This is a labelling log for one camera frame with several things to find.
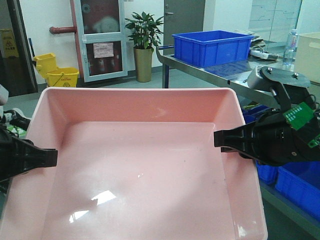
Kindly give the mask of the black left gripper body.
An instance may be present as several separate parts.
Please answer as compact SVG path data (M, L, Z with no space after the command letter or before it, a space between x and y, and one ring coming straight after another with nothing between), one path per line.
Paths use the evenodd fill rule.
M0 182L25 172L23 166L24 143L24 139L7 130L0 130Z

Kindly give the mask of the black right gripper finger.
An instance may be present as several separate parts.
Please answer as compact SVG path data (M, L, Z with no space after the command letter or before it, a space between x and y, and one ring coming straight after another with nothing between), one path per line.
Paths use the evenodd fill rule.
M222 153L238 152L242 158L256 159L254 126L255 123L251 122L233 129L215 131L214 146L220 147Z

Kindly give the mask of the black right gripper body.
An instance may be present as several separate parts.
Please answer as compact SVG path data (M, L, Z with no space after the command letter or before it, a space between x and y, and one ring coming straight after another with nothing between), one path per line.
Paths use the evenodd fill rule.
M255 158L261 165L279 167L287 163L320 160L320 147L311 148L300 138L300 134L307 140L320 134L318 115L296 131L281 113L266 112L255 121L252 132L255 140Z

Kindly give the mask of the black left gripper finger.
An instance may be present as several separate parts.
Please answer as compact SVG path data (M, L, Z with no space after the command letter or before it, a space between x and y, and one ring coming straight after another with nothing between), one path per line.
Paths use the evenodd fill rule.
M20 174L36 168L56 167L57 161L57 149L40 148L28 139L15 140L14 165Z

